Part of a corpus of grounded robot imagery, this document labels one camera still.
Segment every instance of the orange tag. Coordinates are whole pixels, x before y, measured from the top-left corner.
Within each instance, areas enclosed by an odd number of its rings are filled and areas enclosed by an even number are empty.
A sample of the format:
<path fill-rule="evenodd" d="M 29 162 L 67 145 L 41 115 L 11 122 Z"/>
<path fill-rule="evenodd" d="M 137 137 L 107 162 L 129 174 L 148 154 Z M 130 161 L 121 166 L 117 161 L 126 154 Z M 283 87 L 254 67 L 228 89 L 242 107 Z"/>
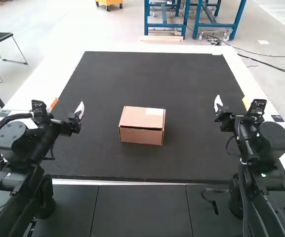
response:
<path fill-rule="evenodd" d="M 55 98 L 54 101 L 51 103 L 50 107 L 51 109 L 54 108 L 54 106 L 58 103 L 59 99 L 58 98 Z"/>

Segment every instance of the yellow tag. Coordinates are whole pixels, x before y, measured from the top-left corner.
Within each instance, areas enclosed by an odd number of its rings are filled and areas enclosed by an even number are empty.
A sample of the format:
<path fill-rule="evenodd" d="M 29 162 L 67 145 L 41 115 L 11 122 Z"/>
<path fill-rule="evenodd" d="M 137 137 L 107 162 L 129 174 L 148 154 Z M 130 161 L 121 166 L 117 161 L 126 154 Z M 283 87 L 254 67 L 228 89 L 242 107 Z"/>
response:
<path fill-rule="evenodd" d="M 242 102 L 243 102 L 243 104 L 244 104 L 245 109 L 248 110 L 248 109 L 250 108 L 250 105 L 249 105 L 249 103 L 248 103 L 248 101 L 247 101 L 247 98 L 246 98 L 246 97 L 243 97 L 243 98 L 242 98 Z"/>

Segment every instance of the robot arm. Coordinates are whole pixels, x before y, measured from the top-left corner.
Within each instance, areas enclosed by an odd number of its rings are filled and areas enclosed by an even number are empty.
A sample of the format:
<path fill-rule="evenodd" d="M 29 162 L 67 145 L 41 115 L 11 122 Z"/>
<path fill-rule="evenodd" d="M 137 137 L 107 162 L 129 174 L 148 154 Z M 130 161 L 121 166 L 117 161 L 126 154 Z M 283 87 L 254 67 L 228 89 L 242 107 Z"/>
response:
<path fill-rule="evenodd" d="M 215 122 L 232 132 L 241 153 L 239 172 L 230 184 L 231 212 L 244 222 L 244 237 L 285 237 L 285 129 L 264 121 L 266 100 L 254 100 L 245 115 L 228 112 L 220 97 Z"/>
<path fill-rule="evenodd" d="M 0 122 L 0 237 L 20 237 L 33 218 L 48 217 L 55 209 L 52 180 L 40 163 L 59 135 L 81 130 L 83 103 L 69 122 L 54 120 L 42 101 L 32 101 L 30 114 L 8 116 Z M 21 121 L 32 118 L 28 129 Z"/>

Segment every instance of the black panel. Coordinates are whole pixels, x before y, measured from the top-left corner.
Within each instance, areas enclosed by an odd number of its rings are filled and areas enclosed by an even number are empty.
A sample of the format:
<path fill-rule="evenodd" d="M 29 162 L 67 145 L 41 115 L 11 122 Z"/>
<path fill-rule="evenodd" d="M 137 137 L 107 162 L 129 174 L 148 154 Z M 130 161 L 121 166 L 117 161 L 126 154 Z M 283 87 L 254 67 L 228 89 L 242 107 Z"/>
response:
<path fill-rule="evenodd" d="M 205 192 L 205 197 L 215 201 L 216 215 L 210 203 L 202 199 L 203 188 L 228 189 L 227 185 L 186 185 L 194 237 L 242 237 L 243 222 L 229 210 L 229 193 Z"/>
<path fill-rule="evenodd" d="M 82 130 L 59 137 L 57 159 L 42 167 L 53 177 L 225 183 L 238 161 L 225 152 L 232 134 L 213 122 L 217 94 L 233 112 L 245 111 L 222 55 L 86 52 L 53 109 L 67 119 L 84 101 Z M 125 105 L 166 109 L 162 147 L 120 143 Z"/>
<path fill-rule="evenodd" d="M 36 223 L 32 237 L 89 237 L 98 186 L 54 185 L 54 213 Z"/>
<path fill-rule="evenodd" d="M 91 237 L 191 237 L 184 185 L 100 186 Z"/>

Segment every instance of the white label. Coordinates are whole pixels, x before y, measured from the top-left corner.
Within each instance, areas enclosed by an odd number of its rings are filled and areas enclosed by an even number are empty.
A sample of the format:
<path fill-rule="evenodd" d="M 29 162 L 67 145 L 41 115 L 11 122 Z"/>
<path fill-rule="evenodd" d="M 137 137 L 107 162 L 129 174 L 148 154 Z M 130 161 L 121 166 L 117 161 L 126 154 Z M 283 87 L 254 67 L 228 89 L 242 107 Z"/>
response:
<path fill-rule="evenodd" d="M 146 114 L 147 115 L 163 115 L 163 109 L 147 108 Z"/>
<path fill-rule="evenodd" d="M 266 40 L 258 40 L 260 44 L 270 44 L 268 41 Z"/>

